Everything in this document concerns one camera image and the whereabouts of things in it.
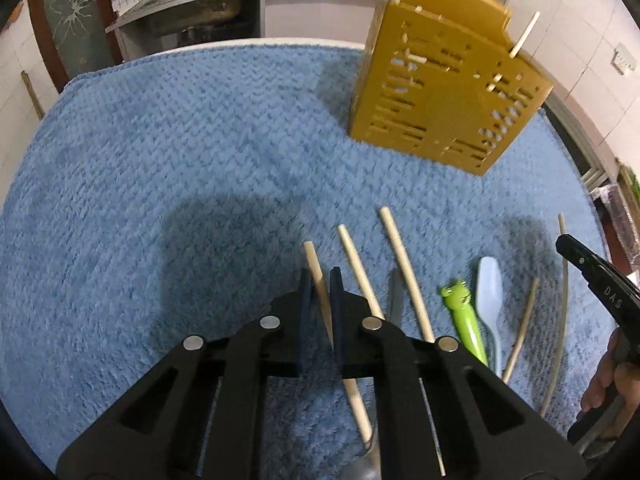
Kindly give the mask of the person's right hand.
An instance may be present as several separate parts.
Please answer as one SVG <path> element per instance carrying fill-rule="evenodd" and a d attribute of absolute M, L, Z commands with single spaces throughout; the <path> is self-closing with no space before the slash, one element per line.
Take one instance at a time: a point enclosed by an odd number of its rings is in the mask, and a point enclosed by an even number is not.
<path fill-rule="evenodd" d="M 614 385 L 625 400 L 619 419 L 629 422 L 639 406 L 639 369 L 628 362 L 614 363 L 614 353 L 620 344 L 620 330 L 616 328 L 608 341 L 608 348 L 600 359 L 596 374 L 580 400 L 580 414 L 586 414 L 600 408 L 604 402 L 605 391 Z"/>

